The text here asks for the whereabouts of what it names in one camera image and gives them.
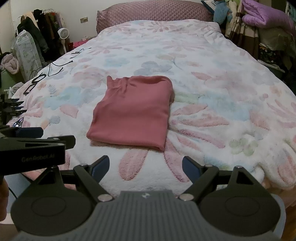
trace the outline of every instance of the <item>white fan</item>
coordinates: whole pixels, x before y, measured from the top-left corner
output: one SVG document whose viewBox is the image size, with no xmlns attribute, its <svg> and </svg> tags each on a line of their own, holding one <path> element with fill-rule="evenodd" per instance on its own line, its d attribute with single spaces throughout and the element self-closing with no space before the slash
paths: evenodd
<svg viewBox="0 0 296 241">
<path fill-rule="evenodd" d="M 62 45 L 64 47 L 64 51 L 65 51 L 65 53 L 67 53 L 66 47 L 65 47 L 65 39 L 69 36 L 69 30 L 66 29 L 66 28 L 60 28 L 58 30 L 58 34 L 59 34 L 59 37 L 61 39 L 61 43 L 62 43 Z"/>
</svg>

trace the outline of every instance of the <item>pink pillow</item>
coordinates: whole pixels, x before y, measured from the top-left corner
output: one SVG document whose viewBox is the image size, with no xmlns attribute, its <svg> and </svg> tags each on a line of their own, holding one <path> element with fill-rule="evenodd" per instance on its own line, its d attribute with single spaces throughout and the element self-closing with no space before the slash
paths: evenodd
<svg viewBox="0 0 296 241">
<path fill-rule="evenodd" d="M 180 0 L 148 0 L 115 4 L 103 11 L 98 11 L 97 33 L 103 29 L 133 21 L 175 21 L 197 19 L 213 21 L 211 13 L 201 3 Z"/>
</svg>

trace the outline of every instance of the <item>light switch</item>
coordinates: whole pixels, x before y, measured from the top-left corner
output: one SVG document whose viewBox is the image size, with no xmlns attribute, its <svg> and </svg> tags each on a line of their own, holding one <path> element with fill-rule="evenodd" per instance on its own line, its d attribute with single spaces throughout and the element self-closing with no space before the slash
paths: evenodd
<svg viewBox="0 0 296 241">
<path fill-rule="evenodd" d="M 85 17 L 85 18 L 81 18 L 80 19 L 80 22 L 81 23 L 85 23 L 85 22 L 88 22 L 89 18 L 88 17 Z"/>
</svg>

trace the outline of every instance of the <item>black clamp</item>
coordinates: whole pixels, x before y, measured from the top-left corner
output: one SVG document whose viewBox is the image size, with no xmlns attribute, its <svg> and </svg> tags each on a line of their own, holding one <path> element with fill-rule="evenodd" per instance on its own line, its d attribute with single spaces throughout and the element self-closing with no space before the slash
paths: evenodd
<svg viewBox="0 0 296 241">
<path fill-rule="evenodd" d="M 0 95 L 0 116 L 3 125 L 6 125 L 12 117 L 19 116 L 27 111 L 21 110 L 24 108 L 20 106 L 22 103 L 24 102 L 19 101 L 19 99 L 5 99 L 4 94 Z"/>
<path fill-rule="evenodd" d="M 75 137 L 39 139 L 42 135 L 41 127 L 0 126 L 0 156 L 11 157 L 1 163 L 0 176 L 64 164 L 65 150 L 75 146 Z"/>
</svg>

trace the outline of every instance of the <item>floral blanket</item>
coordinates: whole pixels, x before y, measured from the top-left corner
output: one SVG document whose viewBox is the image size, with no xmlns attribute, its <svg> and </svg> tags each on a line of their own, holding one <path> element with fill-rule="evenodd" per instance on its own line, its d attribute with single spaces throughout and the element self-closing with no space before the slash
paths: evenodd
<svg viewBox="0 0 296 241">
<path fill-rule="evenodd" d="M 266 187 L 294 187 L 296 97 L 266 67 L 225 39 L 217 23 L 132 21 L 103 30 L 79 50 L 55 61 L 62 65 L 73 60 L 27 96 L 23 92 L 31 81 L 14 95 L 28 110 L 22 115 L 23 127 L 41 126 L 44 138 L 76 137 L 61 169 L 108 155 L 110 170 L 100 184 L 111 194 L 160 189 L 178 194 L 191 185 L 181 166 L 188 155 L 223 170 L 242 165 Z M 49 75 L 60 69 L 52 65 Z M 164 152 L 86 138 L 108 75 L 171 79 L 175 101 Z M 35 178 L 39 173 L 27 175 Z"/>
</svg>

